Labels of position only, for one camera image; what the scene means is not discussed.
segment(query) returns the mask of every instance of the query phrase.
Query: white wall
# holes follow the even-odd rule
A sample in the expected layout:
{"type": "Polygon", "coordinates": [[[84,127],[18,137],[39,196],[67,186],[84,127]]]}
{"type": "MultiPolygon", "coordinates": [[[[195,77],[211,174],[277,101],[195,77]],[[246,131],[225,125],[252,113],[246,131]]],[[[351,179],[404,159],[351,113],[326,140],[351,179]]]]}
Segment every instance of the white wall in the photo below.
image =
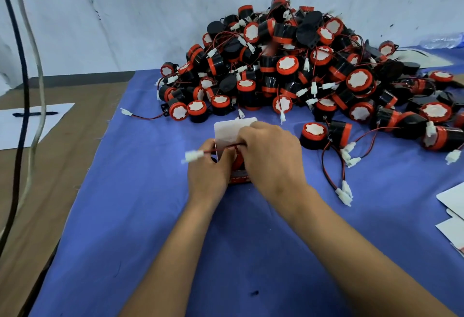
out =
{"type": "MultiPolygon", "coordinates": [[[[429,33],[464,31],[462,0],[291,0],[341,14],[371,43],[411,45],[429,33]]],[[[183,62],[210,21],[244,4],[266,9],[270,0],[26,0],[46,75],[149,69],[183,62]]],[[[0,50],[16,48],[0,4],[0,50]]],[[[30,75],[36,71],[26,46],[30,75]]]]}

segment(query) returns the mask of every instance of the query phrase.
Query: person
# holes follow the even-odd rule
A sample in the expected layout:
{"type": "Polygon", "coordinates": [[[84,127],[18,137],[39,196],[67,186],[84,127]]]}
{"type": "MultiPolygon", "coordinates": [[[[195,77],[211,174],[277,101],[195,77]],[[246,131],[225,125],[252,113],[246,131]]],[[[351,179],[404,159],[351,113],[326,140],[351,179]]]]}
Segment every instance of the person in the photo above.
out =
{"type": "MultiPolygon", "coordinates": [[[[255,121],[237,142],[250,180],[317,256],[361,316],[455,316],[339,217],[308,185],[298,138],[255,121]]],[[[200,149],[214,148],[207,140],[200,149]]],[[[235,150],[188,167],[189,200],[120,316],[184,316],[201,247],[229,183],[235,150]]]]}

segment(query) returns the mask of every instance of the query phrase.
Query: blue tablecloth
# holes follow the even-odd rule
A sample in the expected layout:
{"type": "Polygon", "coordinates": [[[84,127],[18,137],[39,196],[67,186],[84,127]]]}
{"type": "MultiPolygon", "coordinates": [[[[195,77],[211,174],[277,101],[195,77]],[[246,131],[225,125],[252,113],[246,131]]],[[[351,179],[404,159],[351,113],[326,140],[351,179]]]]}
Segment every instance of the blue tablecloth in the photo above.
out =
{"type": "MultiPolygon", "coordinates": [[[[159,114],[154,71],[137,72],[120,107],[159,114]]],[[[279,123],[270,107],[247,117],[279,123]]],[[[147,121],[116,111],[78,193],[32,317],[116,316],[176,222],[187,200],[184,151],[213,137],[203,124],[147,121]]],[[[345,120],[342,115],[336,119],[345,120]]],[[[299,135],[313,120],[307,108],[283,127],[299,135]]],[[[351,140],[367,126],[354,124],[351,140]]],[[[370,138],[354,151],[362,154],[370,138]]],[[[321,171],[320,151],[303,149],[308,182],[370,242],[455,313],[464,315],[464,260],[435,225],[448,218],[435,195],[464,181],[461,161],[380,133],[372,153],[347,170],[354,194],[343,205],[321,171]]],[[[326,155],[340,181],[340,160],[326,155]]],[[[212,219],[195,275],[187,316],[346,316],[334,281],[252,184],[229,187],[212,219]]]]}

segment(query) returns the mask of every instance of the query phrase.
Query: plastic bottle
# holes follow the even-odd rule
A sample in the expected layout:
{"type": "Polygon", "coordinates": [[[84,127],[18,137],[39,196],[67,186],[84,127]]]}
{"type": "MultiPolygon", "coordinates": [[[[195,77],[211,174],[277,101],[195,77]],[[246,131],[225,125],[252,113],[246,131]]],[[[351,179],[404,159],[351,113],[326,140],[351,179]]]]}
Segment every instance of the plastic bottle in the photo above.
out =
{"type": "Polygon", "coordinates": [[[429,35],[423,37],[419,45],[427,50],[438,48],[463,48],[464,32],[449,33],[445,35],[429,35]]]}

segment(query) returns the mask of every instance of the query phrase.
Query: pen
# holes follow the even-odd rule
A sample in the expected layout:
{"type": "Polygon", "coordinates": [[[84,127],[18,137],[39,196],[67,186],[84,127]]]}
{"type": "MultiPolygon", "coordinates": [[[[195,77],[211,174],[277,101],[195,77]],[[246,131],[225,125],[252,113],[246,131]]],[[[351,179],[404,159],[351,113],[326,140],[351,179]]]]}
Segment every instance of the pen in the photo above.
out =
{"type": "MultiPolygon", "coordinates": [[[[46,112],[45,115],[55,115],[55,114],[58,114],[58,112],[46,112]]],[[[29,113],[29,116],[36,116],[36,115],[40,115],[40,112],[34,112],[34,113],[29,113]]],[[[17,117],[24,117],[24,113],[13,113],[13,116],[17,116],[17,117]]]]}

